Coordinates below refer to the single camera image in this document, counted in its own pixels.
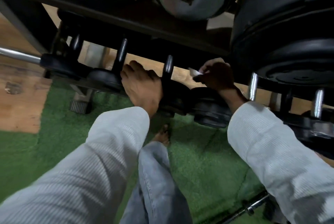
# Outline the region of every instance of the blue jeans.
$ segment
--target blue jeans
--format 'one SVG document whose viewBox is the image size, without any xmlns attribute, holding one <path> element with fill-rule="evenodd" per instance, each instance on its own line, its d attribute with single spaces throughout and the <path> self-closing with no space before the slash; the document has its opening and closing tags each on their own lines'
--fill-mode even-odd
<svg viewBox="0 0 334 224">
<path fill-rule="evenodd" d="M 191 224 L 187 200 L 170 173 L 167 148 L 150 142 L 138 162 L 139 179 L 120 224 Z"/>
</svg>

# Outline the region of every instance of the person's left hand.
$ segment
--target person's left hand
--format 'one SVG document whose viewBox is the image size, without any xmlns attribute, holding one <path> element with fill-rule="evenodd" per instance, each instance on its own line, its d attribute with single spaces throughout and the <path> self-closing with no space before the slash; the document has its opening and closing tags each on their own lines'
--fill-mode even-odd
<svg viewBox="0 0 334 224">
<path fill-rule="evenodd" d="M 153 70 L 146 71 L 134 60 L 123 66 L 121 77 L 131 102 L 146 110 L 151 118 L 157 112 L 163 96 L 160 77 Z"/>
</svg>

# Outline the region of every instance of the white sleeve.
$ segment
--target white sleeve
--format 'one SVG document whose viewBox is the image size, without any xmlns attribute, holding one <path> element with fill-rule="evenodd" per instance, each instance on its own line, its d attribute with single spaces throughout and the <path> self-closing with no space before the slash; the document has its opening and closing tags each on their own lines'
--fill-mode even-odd
<svg viewBox="0 0 334 224">
<path fill-rule="evenodd" d="M 149 128 L 139 107 L 102 113 L 86 142 L 0 206 L 0 223 L 112 223 Z"/>
<path fill-rule="evenodd" d="M 268 108 L 242 105 L 228 126 L 228 142 L 291 223 L 334 222 L 334 169 Z"/>
</svg>

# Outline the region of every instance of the foot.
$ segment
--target foot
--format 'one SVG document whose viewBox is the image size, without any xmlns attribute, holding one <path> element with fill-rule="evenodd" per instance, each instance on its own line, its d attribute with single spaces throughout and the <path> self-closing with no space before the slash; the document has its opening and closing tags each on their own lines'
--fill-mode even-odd
<svg viewBox="0 0 334 224">
<path fill-rule="evenodd" d="M 152 141 L 161 142 L 164 146 L 169 145 L 169 133 L 168 133 L 168 125 L 164 125 L 160 131 L 154 136 Z"/>
</svg>

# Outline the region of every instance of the green carpet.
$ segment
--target green carpet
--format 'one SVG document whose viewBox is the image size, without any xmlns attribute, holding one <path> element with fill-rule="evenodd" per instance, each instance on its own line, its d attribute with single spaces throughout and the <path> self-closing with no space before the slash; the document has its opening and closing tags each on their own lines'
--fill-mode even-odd
<svg viewBox="0 0 334 224">
<path fill-rule="evenodd" d="M 124 97 L 97 93 L 89 115 L 69 111 L 73 90 L 62 82 L 54 82 L 49 91 L 38 135 L 0 132 L 0 201 L 29 185 L 86 139 L 90 126 L 104 111 L 131 106 Z M 186 196 L 194 223 L 215 223 L 263 190 L 251 169 L 228 145 L 226 130 L 201 126 L 192 116 L 169 120 L 152 119 L 146 141 L 162 124 L 172 125 L 169 157 L 171 171 Z M 122 216 L 138 173 L 131 176 L 116 222 Z M 243 216 L 234 223 L 268 223 L 262 209 L 252 217 Z"/>
</svg>

